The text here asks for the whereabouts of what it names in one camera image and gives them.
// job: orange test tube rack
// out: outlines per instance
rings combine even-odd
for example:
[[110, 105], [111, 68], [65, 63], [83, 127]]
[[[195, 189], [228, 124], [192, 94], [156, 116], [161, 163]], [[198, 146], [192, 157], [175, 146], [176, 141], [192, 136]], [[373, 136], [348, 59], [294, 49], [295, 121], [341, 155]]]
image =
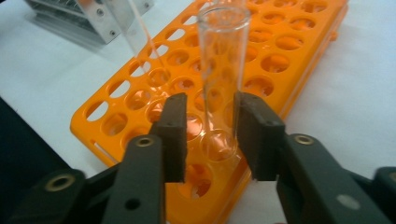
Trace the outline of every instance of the orange test tube rack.
[[[172, 224], [224, 223], [250, 179], [239, 150], [215, 159], [202, 151], [204, 99], [195, 17], [207, 4], [191, 3], [153, 38], [165, 68], [146, 46], [76, 111], [70, 125], [85, 146], [112, 166], [122, 161], [129, 140], [148, 133], [166, 97], [185, 92], [186, 182], [166, 184], [166, 215]], [[336, 38], [347, 0], [247, 0], [247, 8], [251, 23], [242, 91], [261, 97], [284, 119]], [[139, 64], [148, 72], [139, 73]], [[228, 108], [220, 111], [226, 122]]]

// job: white table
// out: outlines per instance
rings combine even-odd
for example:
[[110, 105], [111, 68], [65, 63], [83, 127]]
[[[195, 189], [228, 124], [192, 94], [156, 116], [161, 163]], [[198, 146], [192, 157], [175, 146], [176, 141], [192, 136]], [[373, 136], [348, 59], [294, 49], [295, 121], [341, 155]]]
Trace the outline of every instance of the white table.
[[[185, 7], [189, 1], [179, 1]], [[152, 35], [180, 9], [158, 0]], [[351, 0], [339, 29], [286, 120], [366, 177], [396, 165], [396, 2]], [[22, 1], [0, 4], [0, 96], [73, 168], [106, 167], [70, 133], [70, 119], [132, 56], [125, 39], [103, 46], [53, 33]], [[229, 223], [285, 222], [275, 183], [252, 182]]]

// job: test tube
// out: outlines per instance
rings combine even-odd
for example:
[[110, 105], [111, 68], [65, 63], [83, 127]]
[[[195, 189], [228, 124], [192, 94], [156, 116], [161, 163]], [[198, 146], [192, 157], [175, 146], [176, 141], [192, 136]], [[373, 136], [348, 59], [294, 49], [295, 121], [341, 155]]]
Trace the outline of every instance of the test tube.
[[[150, 58], [155, 59], [159, 66], [165, 71], [163, 61], [160, 58], [158, 50], [152, 41], [148, 28], [143, 22], [134, 0], [124, 0], [124, 2], [127, 3], [127, 7], [124, 5], [123, 7], [120, 7], [120, 5], [116, 4], [115, 2], [113, 3], [113, 1], [104, 2], [118, 23], [126, 41], [131, 47], [131, 50], [134, 52], [136, 59], [138, 59], [138, 54], [141, 52], [143, 47], [150, 46]], [[140, 62], [139, 60], [138, 62], [143, 73], [147, 73], [150, 69], [150, 65]]]
[[246, 0], [213, 0], [214, 4], [237, 4], [240, 6], [244, 6], [246, 2]]
[[215, 4], [198, 14], [205, 136], [202, 148], [212, 161], [231, 157], [237, 149], [237, 107], [248, 43], [249, 11], [239, 4]]

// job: metal screw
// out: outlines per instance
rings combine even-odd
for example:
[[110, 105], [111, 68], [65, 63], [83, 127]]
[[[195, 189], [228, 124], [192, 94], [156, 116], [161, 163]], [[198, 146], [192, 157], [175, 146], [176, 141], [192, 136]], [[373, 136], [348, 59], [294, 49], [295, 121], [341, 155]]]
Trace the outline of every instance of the metal screw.
[[390, 179], [392, 179], [393, 180], [393, 182], [395, 182], [396, 183], [396, 172], [393, 172], [393, 173], [390, 173]]
[[152, 140], [152, 138], [141, 138], [139, 139], [139, 141], [136, 142], [136, 145], [139, 147], [148, 147], [151, 146], [154, 143], [154, 140]]
[[54, 192], [63, 189], [67, 189], [76, 181], [75, 177], [70, 174], [62, 174], [53, 177], [47, 184], [46, 184], [46, 191]]
[[105, 15], [105, 12], [104, 12], [101, 8], [98, 8], [98, 9], [96, 10], [96, 14], [98, 14], [98, 16], [102, 17], [102, 16]]
[[343, 205], [346, 208], [352, 209], [352, 210], [359, 210], [361, 209], [361, 204], [358, 202], [358, 200], [354, 199], [352, 196], [347, 195], [347, 194], [339, 194], [336, 197], [337, 201]]
[[302, 145], [307, 145], [307, 146], [312, 145], [315, 142], [314, 139], [312, 139], [311, 137], [302, 134], [296, 135], [294, 137], [294, 140]]

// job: empty test tube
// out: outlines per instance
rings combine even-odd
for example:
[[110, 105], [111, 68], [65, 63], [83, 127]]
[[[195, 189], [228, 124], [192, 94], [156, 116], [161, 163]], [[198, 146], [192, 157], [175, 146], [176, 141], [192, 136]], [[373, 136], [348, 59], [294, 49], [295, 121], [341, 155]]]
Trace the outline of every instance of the empty test tube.
[[239, 6], [244, 6], [246, 2], [246, 0], [213, 0], [214, 4], [235, 4]]
[[237, 149], [234, 94], [245, 65], [250, 14], [239, 4], [215, 4], [198, 14], [202, 79], [205, 99], [203, 149], [221, 161]]
[[[133, 0], [124, 1], [128, 3], [127, 6], [129, 7], [119, 7], [119, 5], [113, 4], [112, 1], [104, 2], [119, 24], [123, 35], [134, 52], [134, 56], [137, 58], [138, 54], [145, 46], [150, 46], [152, 55], [151, 58], [156, 59], [160, 64], [160, 67], [164, 69], [164, 65], [159, 56], [158, 50], [152, 41], [146, 24], [143, 22], [140, 16], [136, 4]], [[150, 69], [149, 66], [146, 66], [142, 62], [140, 62], [140, 68], [144, 73], [147, 73]]]

